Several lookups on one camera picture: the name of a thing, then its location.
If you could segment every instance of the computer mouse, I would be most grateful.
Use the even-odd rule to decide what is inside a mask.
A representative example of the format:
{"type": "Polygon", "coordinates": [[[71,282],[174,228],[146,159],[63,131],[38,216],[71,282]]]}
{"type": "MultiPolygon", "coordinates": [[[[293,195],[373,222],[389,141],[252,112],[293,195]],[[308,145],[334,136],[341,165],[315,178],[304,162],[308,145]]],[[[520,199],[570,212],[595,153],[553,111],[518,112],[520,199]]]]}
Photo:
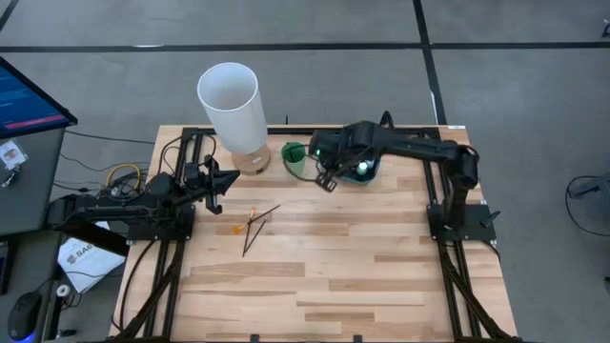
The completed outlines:
{"type": "Polygon", "coordinates": [[[36,292],[24,293],[15,302],[9,314],[9,336],[15,341],[28,337],[36,329],[42,296],[36,292]]]}

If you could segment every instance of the wooden plank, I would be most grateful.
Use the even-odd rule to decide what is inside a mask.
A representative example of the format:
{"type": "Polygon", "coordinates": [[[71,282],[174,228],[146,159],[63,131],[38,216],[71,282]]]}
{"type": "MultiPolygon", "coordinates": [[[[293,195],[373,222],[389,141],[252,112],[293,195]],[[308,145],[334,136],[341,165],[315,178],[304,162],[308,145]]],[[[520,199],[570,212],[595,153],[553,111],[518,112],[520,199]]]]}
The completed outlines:
{"type": "MultiPolygon", "coordinates": [[[[161,148],[182,128],[160,128],[150,176],[161,148]]],[[[465,130],[439,131],[444,139],[468,144],[465,130]]],[[[240,176],[219,198],[223,214],[212,215],[204,204],[195,204],[172,340],[248,341],[252,333],[263,341],[351,341],[354,334],[363,334],[365,341],[451,340],[437,245],[429,236],[425,214],[428,195],[421,161],[383,156],[371,184],[341,183],[326,193],[285,172],[279,152],[287,141],[307,143],[309,137],[270,135],[269,169],[240,176]],[[245,231],[235,235],[233,227],[248,220],[252,206],[264,212],[278,204],[242,257],[245,231]]],[[[202,156],[211,146],[211,139],[205,138],[202,156]]],[[[172,164],[176,153],[167,154],[172,164]]],[[[214,158],[222,170],[232,167],[220,141],[214,158]]],[[[168,168],[162,165],[161,170],[168,168]]],[[[433,170],[438,181],[436,165],[433,170]]],[[[305,174],[315,175],[313,161],[306,164],[305,174]]],[[[469,193],[469,202],[481,199],[479,186],[469,193]]],[[[140,242],[132,247],[126,273],[145,246],[140,242]]],[[[464,250],[474,293],[506,332],[516,334],[498,258],[478,242],[464,243],[464,250]]],[[[150,293],[157,254],[155,244],[135,274],[127,298],[128,319],[150,293]]],[[[164,299],[156,333],[163,322],[164,299]]],[[[468,333],[465,305],[460,296],[457,301],[468,333]]]]}

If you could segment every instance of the monitor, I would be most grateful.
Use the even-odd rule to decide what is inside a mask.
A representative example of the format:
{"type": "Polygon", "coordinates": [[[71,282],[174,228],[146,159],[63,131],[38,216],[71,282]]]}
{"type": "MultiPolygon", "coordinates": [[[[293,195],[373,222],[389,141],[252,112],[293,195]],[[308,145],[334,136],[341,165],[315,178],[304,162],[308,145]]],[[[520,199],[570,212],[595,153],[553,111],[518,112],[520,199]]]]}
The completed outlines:
{"type": "Polygon", "coordinates": [[[68,110],[0,57],[0,139],[76,123],[68,110]]]}

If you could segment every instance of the yellow cable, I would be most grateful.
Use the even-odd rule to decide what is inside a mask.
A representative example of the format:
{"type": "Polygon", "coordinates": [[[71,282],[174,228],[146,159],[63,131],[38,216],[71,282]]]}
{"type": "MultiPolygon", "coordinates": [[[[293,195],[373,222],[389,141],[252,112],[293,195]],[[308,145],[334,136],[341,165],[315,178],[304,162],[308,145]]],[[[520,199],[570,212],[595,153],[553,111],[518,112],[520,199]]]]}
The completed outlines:
{"type": "Polygon", "coordinates": [[[114,168],[112,168],[111,172],[108,173],[108,177],[106,178],[106,187],[109,187],[111,185],[111,181],[112,181],[112,176],[114,175],[114,173],[118,170],[120,170],[121,168],[134,168],[135,171],[137,172],[137,183],[135,184],[135,189],[138,190],[140,188],[140,177],[142,176],[142,173],[140,172],[140,169],[132,164],[132,163],[123,163],[120,164],[114,168]]]}

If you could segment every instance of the orange object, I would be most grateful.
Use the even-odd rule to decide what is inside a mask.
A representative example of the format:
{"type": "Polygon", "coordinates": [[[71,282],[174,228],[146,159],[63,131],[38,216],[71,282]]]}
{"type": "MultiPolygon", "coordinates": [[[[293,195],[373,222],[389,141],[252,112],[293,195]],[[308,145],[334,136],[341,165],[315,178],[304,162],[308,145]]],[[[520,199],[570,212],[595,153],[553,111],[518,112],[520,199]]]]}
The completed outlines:
{"type": "MultiPolygon", "coordinates": [[[[250,223],[250,221],[252,221],[252,218],[254,217],[255,212],[256,212],[256,208],[254,206],[252,206],[252,209],[250,210],[250,219],[248,220],[248,223],[250,223]]],[[[234,227],[233,234],[240,234],[241,231],[244,230],[244,228],[248,225],[248,223],[234,227]]]]}

